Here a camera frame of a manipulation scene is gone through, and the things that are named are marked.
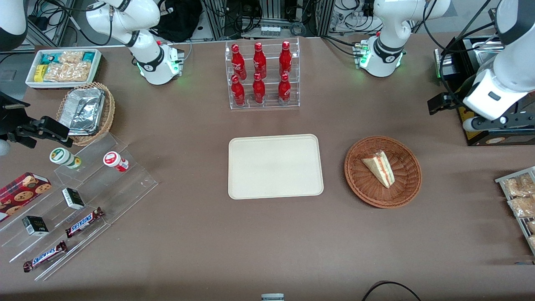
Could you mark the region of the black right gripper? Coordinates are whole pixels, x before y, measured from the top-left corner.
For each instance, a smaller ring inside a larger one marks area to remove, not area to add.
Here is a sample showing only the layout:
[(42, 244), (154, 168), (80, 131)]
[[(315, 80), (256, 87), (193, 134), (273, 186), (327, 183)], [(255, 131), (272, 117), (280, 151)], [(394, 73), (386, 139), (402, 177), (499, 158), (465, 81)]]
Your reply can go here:
[[(30, 104), (19, 101), (0, 92), (0, 138), (8, 138), (12, 143), (19, 143), (27, 148), (35, 148), (37, 139), (58, 142), (71, 148), (73, 140), (69, 137), (69, 128), (49, 116), (37, 120), (30, 118), (25, 109)], [(19, 135), (10, 133), (19, 127)]]

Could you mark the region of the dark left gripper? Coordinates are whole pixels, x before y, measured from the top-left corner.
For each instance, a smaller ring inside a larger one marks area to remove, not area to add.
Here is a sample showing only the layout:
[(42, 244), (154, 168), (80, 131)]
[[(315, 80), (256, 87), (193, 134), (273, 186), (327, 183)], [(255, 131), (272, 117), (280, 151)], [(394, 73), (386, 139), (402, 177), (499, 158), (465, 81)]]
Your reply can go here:
[[(439, 93), (428, 100), (428, 113), (434, 115), (439, 111), (455, 110), (463, 106), (462, 101), (456, 98), (455, 94)], [(480, 125), (481, 130), (522, 128), (535, 125), (535, 114), (533, 112), (520, 112), (516, 114), (502, 115), (496, 120), (486, 120)]]

